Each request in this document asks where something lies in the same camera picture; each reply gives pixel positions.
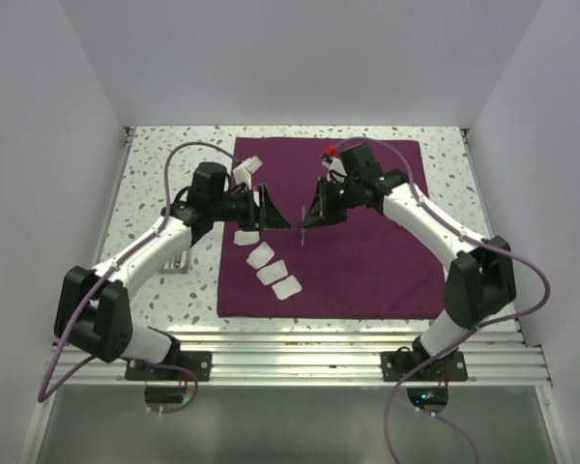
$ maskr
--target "purple cloth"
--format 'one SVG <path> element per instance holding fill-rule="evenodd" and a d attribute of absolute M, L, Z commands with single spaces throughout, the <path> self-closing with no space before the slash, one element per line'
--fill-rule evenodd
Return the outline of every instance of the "purple cloth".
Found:
<path fill-rule="evenodd" d="M 266 231 L 275 257 L 284 260 L 303 291 L 280 301 L 246 262 L 255 246 L 235 246 L 237 226 L 226 224 L 219 271 L 217 314 L 249 317 L 334 319 L 428 319 L 443 309 L 443 267 L 415 237 L 375 211 L 348 211 L 342 224 L 307 229 L 301 248 L 301 208 L 308 210 L 319 176 L 320 155 L 337 140 L 314 138 L 237 138 L 234 154 L 257 156 L 262 167 L 254 184 L 267 184 L 271 199 L 292 223 L 286 231 Z M 421 148 L 414 140 L 389 141 L 410 163 L 426 193 Z M 374 146 L 385 170 L 400 167 L 396 156 Z"/>

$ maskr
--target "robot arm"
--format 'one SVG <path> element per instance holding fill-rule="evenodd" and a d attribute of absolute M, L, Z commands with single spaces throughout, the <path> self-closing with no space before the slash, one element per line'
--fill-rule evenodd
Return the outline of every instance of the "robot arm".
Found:
<path fill-rule="evenodd" d="M 496 314 L 515 298 L 511 260 L 473 246 L 452 235 L 429 215 L 421 203 L 462 234 L 494 247 L 509 250 L 501 237 L 484 239 L 459 224 L 438 208 L 417 188 L 413 194 L 406 174 L 398 169 L 384 172 L 367 144 L 325 157 L 329 179 L 318 181 L 316 197 L 306 214 L 303 227 L 333 225 L 347 218 L 347 210 L 357 206 L 373 208 L 397 222 L 419 239 L 448 270 L 444 310 L 434 324 L 415 342 L 411 356 L 400 368 L 407 372 L 450 346 L 487 316 Z M 451 353 L 441 359 L 450 357 Z"/>
<path fill-rule="evenodd" d="M 106 363 L 122 358 L 179 365 L 180 343 L 174 337 L 132 322 L 130 301 L 139 288 L 163 263 L 195 245 L 216 221 L 238 222 L 244 230 L 290 228 L 270 200 L 266 186 L 251 189 L 249 171 L 241 166 L 237 169 L 240 176 L 236 177 L 242 182 L 224 191 L 228 178 L 225 167 L 200 163 L 193 173 L 187 199 L 181 200 L 179 194 L 169 214 L 163 209 L 149 231 L 91 270 L 71 269 L 65 276 L 58 304 L 56 336 L 63 334 L 84 296 L 110 274 L 77 317 L 68 342 Z"/>

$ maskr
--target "metal bracket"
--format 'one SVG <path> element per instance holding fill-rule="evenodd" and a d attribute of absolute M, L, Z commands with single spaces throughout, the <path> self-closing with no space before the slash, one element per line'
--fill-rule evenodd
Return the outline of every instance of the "metal bracket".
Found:
<path fill-rule="evenodd" d="M 197 376 L 198 382 L 208 382 L 211 377 L 213 355 L 210 351 L 183 351 L 181 352 L 183 365 Z M 131 367 L 127 363 L 125 380 L 139 382 L 165 382 L 179 380 L 180 371 L 155 369 L 143 362 L 135 362 Z"/>
<path fill-rule="evenodd" d="M 125 145 L 129 145 L 131 147 L 131 144 L 133 143 L 133 136 L 135 135 L 135 128 L 125 126 L 123 129 L 125 130 Z"/>
<path fill-rule="evenodd" d="M 410 371 L 409 368 L 400 368 L 400 366 L 413 365 L 409 351 L 385 351 L 380 354 L 380 368 L 383 371 L 383 380 L 385 382 L 397 382 L 403 375 Z M 451 382 L 465 382 L 468 380 L 468 371 L 462 352 L 455 351 L 447 356 L 446 359 L 429 365 L 421 372 L 413 375 L 409 382 L 439 382 L 443 379 L 445 373 L 449 374 Z"/>

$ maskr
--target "white cloth piece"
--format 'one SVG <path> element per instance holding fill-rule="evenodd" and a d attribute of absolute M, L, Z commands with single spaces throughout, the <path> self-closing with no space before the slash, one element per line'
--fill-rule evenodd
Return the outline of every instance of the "white cloth piece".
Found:
<path fill-rule="evenodd" d="M 234 233 L 234 245 L 239 247 L 246 247 L 247 245 L 255 245 L 260 242 L 260 232 L 257 230 L 246 232 L 245 230 L 237 230 Z"/>
<path fill-rule="evenodd" d="M 303 287 L 297 278 L 293 275 L 290 275 L 288 278 L 285 278 L 284 280 L 281 280 L 273 285 L 273 291 L 275 292 L 278 300 L 285 300 L 290 298 L 291 296 L 299 293 L 301 290 L 303 290 Z"/>
<path fill-rule="evenodd" d="M 331 166 L 329 166 L 329 170 L 338 172 L 342 176 L 346 175 L 346 170 L 344 169 L 344 164 L 343 164 L 343 162 L 341 162 L 341 159 L 339 159 L 339 158 L 333 158 L 333 162 L 331 163 Z"/>
<path fill-rule="evenodd" d="M 258 157 L 251 157 L 243 161 L 232 170 L 236 184 L 245 184 L 251 189 L 251 174 L 257 171 L 262 165 L 262 160 Z"/>
<path fill-rule="evenodd" d="M 262 242 L 258 248 L 249 254 L 247 262 L 254 269 L 260 269 L 265 266 L 275 256 L 275 252 L 269 244 Z"/>
<path fill-rule="evenodd" d="M 264 285 L 269 285 L 276 280 L 280 280 L 288 275 L 288 270 L 286 269 L 286 263 L 277 261 L 266 268 L 262 268 L 257 272 L 257 277 Z"/>

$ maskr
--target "cable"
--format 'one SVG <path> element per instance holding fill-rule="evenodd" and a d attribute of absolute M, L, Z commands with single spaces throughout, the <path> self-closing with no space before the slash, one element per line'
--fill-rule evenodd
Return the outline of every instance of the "cable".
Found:
<path fill-rule="evenodd" d="M 207 142 L 185 142 L 175 147 L 169 153 L 167 159 L 165 160 L 165 165 L 163 167 L 163 192 L 165 194 L 165 214 L 163 215 L 163 221 L 161 222 L 159 229 L 157 229 L 157 231 L 155 232 L 151 232 L 144 239 L 142 239 L 141 242 L 138 242 L 137 244 L 133 245 L 131 248 L 125 251 L 125 253 L 122 256 L 117 258 L 116 262 L 107 270 L 105 274 L 99 277 L 97 282 L 95 282 L 93 287 L 86 293 L 86 295 L 84 295 L 84 298 L 82 298 L 79 304 L 75 307 L 75 311 L 73 312 L 71 318 L 69 319 L 69 322 L 67 322 L 67 326 L 63 330 L 62 335 L 58 340 L 56 351 L 54 352 L 51 361 L 49 362 L 49 367 L 47 368 L 47 371 L 45 372 L 45 375 L 43 376 L 43 379 L 41 381 L 41 387 L 39 388 L 39 394 L 37 395 L 37 401 L 39 401 L 40 403 L 47 401 L 47 399 L 50 398 L 56 392 L 56 390 L 58 390 L 69 378 L 71 378 L 77 372 L 77 370 L 79 370 L 84 364 L 92 360 L 93 357 L 90 357 L 90 359 L 86 358 L 86 360 L 79 363 L 73 369 L 71 369 L 69 372 L 63 375 L 56 382 L 55 385 L 53 385 L 52 387 L 49 386 L 49 382 L 51 382 L 51 378 L 54 375 L 58 362 L 60 361 L 62 352 L 64 351 L 65 346 L 67 346 L 69 335 L 71 335 L 71 331 L 73 330 L 73 327 L 75 326 L 75 323 L 77 322 L 77 319 L 79 318 L 79 315 L 82 313 L 84 308 L 88 305 L 88 303 L 90 303 L 91 299 L 99 292 L 99 290 L 101 290 L 102 286 L 107 282 L 107 280 L 112 276 L 112 274 L 114 274 L 114 272 L 118 270 L 118 268 L 120 268 L 120 266 L 125 261 L 127 261 L 130 257 L 132 257 L 133 254 L 136 253 L 138 250 L 142 249 L 150 242 L 152 242 L 158 236 L 158 234 L 162 232 L 167 226 L 167 222 L 170 221 L 170 206 L 171 206 L 170 182 L 169 182 L 170 162 L 178 152 L 180 152 L 184 148 L 193 146 L 212 148 L 231 158 L 233 161 L 239 162 L 239 160 L 230 152 L 223 150 L 221 147 L 218 147 L 217 145 L 213 145 L 212 143 Z"/>
<path fill-rule="evenodd" d="M 335 171 L 334 169 L 329 169 L 329 180 L 332 181 L 334 184 L 340 184 L 341 182 L 344 181 L 345 178 L 346 176 L 344 176 L 343 174 Z"/>
<path fill-rule="evenodd" d="M 186 398 L 188 387 L 189 387 L 189 376 L 187 374 L 183 373 L 179 376 L 179 379 L 178 379 L 178 391 L 183 396 L 184 401 L 188 400 L 188 398 Z M 153 396 L 152 398 L 147 397 L 145 399 L 146 399 L 146 404 L 149 404 L 149 403 L 167 403 L 167 402 L 171 402 L 171 400 L 174 399 L 174 395 L 172 393 L 168 393 L 164 396 Z"/>
<path fill-rule="evenodd" d="M 197 396 L 197 392 L 198 392 L 198 382 L 197 382 L 197 375 L 195 375 L 193 372 L 191 372 L 189 369 L 187 369 L 186 367 L 182 367 L 181 365 L 170 365 L 170 364 L 156 364 L 153 362 L 147 362 L 144 361 L 144 364 L 148 365 L 149 367 L 153 367 L 155 369 L 166 369 L 166 370 L 176 370 L 178 372 L 183 372 L 185 374 L 187 374 L 192 380 L 193 380 L 193 393 L 191 394 L 190 398 L 185 398 L 183 403 L 180 406 L 176 406 L 175 408 L 169 408 L 169 409 L 165 409 L 162 406 L 159 406 L 156 411 L 159 414 L 174 414 L 174 413 L 178 413 L 180 411 L 183 411 L 184 409 L 186 409 L 195 399 L 195 397 Z"/>
<path fill-rule="evenodd" d="M 438 386 L 436 387 L 436 390 L 441 388 L 441 385 L 443 385 L 443 380 L 445 380 L 445 390 L 447 390 L 447 392 L 449 392 L 449 371 L 448 370 L 441 372 L 441 379 L 438 381 Z"/>
<path fill-rule="evenodd" d="M 395 353 L 393 353 L 393 356 L 391 356 L 391 363 L 393 364 L 393 366 L 395 368 L 398 368 L 398 364 L 397 364 L 397 355 L 402 352 L 402 351 L 407 351 L 410 353 L 410 348 L 408 348 L 407 346 L 400 346 L 399 348 L 397 348 L 395 350 Z"/>
<path fill-rule="evenodd" d="M 457 235 L 458 237 L 460 237 L 462 240 L 466 241 L 467 243 L 474 245 L 476 247 L 481 247 L 481 248 L 487 249 L 487 250 L 492 251 L 494 253 L 501 254 L 503 256 L 506 256 L 507 258 L 513 259 L 513 260 L 525 265 L 526 267 L 530 268 L 541 279 L 541 282 L 543 283 L 543 288 L 544 288 L 543 296 L 541 297 L 541 299 L 539 300 L 539 302 L 537 304 L 533 305 L 529 309 L 519 311 L 515 314 L 501 316 L 501 317 L 494 318 L 490 321 L 484 321 L 484 322 L 478 323 L 474 328 L 472 328 L 470 331 L 468 331 L 464 335 L 460 336 L 452 344 L 450 344 L 449 346 L 447 346 L 446 348 L 444 348 L 443 350 L 441 350 L 439 353 L 432 356 L 428 360 L 419 364 L 417 367 L 412 369 L 410 372 L 406 373 L 404 376 L 402 376 L 401 379 L 399 379 L 397 381 L 397 383 L 393 387 L 393 390 L 391 391 L 389 397 L 387 398 L 387 404 L 385 407 L 385 415 L 384 415 L 384 429 L 385 429 L 385 440 L 387 441 L 387 447 L 389 448 L 389 453 L 391 454 L 391 457 L 393 458 L 393 460 L 397 464 L 401 464 L 401 459 L 399 458 L 397 451 L 393 447 L 392 440 L 391 440 L 391 433 L 389 430 L 389 415 L 391 414 L 391 407 L 392 407 L 393 399 L 395 398 L 395 395 L 399 391 L 402 384 L 404 382 L 406 382 L 408 379 L 410 379 L 411 377 L 413 377 L 413 375 L 415 375 L 416 373 L 418 373 L 419 371 L 421 371 L 422 369 L 424 369 L 425 367 L 427 367 L 428 365 L 433 363 L 434 361 L 440 359 L 445 354 L 448 354 L 449 352 L 455 350 L 464 341 L 469 339 L 472 335 L 476 334 L 479 331 L 479 329 L 483 329 L 485 327 L 491 326 L 493 324 L 498 324 L 500 322 L 505 322 L 505 321 L 509 321 L 512 319 L 518 319 L 520 317 L 528 316 L 529 314 L 533 314 L 534 312 L 540 310 L 542 307 L 545 306 L 548 299 L 550 298 L 550 294 L 552 293 L 552 289 L 551 289 L 550 281 L 548 280 L 547 275 L 536 264 L 534 264 L 533 262 L 529 261 L 528 259 L 526 259 L 523 256 L 520 256 L 518 254 L 512 253 L 510 251 L 507 251 L 507 250 L 504 250 L 501 248 L 497 248 L 497 247 L 489 245 L 489 244 L 485 244 L 484 242 L 481 242 L 481 241 L 478 241 L 478 240 L 475 240 L 475 239 L 468 237 L 466 234 L 463 234 L 461 231 L 459 231 L 453 225 L 449 224 L 444 219 L 442 219 L 440 216 L 438 216 L 438 214 L 435 211 L 433 211 L 424 201 L 421 201 L 421 196 L 420 196 L 419 192 L 417 191 L 417 186 L 415 185 L 415 180 L 413 178 L 413 170 L 411 169 L 410 164 L 404 158 L 404 156 L 400 153 L 400 151 L 397 150 L 392 145 L 389 145 L 388 143 L 383 142 L 381 140 L 376 140 L 374 138 L 369 138 L 369 137 L 351 137 L 351 138 L 347 138 L 345 140 L 342 140 L 342 141 L 336 143 L 334 145 L 334 147 L 337 148 L 346 142 L 351 142 L 351 141 L 355 141 L 355 140 L 375 143 L 375 144 L 381 145 L 381 146 L 387 148 L 388 150 L 394 152 L 397 155 L 397 157 L 400 159 L 400 161 L 402 161 L 402 163 L 404 164 L 404 167 L 406 169 L 406 174 L 408 175 L 410 190 L 413 193 L 413 196 L 415 197 L 417 202 L 423 207 L 423 209 L 432 218 L 434 218 L 434 220 L 436 220 L 439 224 L 441 224 L 443 227 L 445 227 L 449 232 Z M 477 448 L 477 444 L 475 443 L 473 438 L 468 434 L 468 432 L 466 432 L 463 428 L 461 428 L 454 421 L 452 421 L 448 418 L 441 417 L 440 415 L 437 417 L 439 419 L 441 419 L 442 421 L 445 421 L 446 423 L 449 423 L 450 425 L 455 427 L 460 433 L 462 433 L 466 437 L 471 448 L 473 449 L 473 454 L 475 456 L 475 463 L 479 464 L 481 462 L 481 458 L 479 456 L 479 450 Z"/>
<path fill-rule="evenodd" d="M 247 184 L 245 182 L 241 182 L 240 184 L 237 184 L 236 186 L 234 186 L 231 189 L 229 189 L 228 190 L 228 193 L 230 193 L 232 195 L 236 191 L 237 192 L 242 192 L 242 191 L 246 191 L 246 190 L 247 190 Z"/>
<path fill-rule="evenodd" d="M 189 191 L 191 186 L 186 186 L 178 190 L 178 192 L 174 195 L 174 203 L 181 199 L 181 196 L 185 194 L 185 192 Z"/>

